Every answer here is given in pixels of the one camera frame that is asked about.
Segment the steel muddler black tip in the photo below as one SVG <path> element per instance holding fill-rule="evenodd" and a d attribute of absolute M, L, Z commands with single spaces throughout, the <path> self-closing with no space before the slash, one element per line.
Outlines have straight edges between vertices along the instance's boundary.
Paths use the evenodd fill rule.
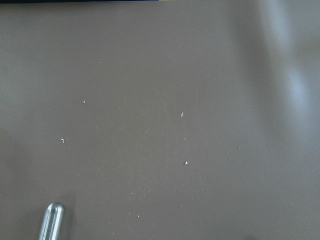
<path fill-rule="evenodd" d="M 64 220 L 65 207 L 59 202 L 50 203 L 43 214 L 39 240 L 59 240 Z"/>

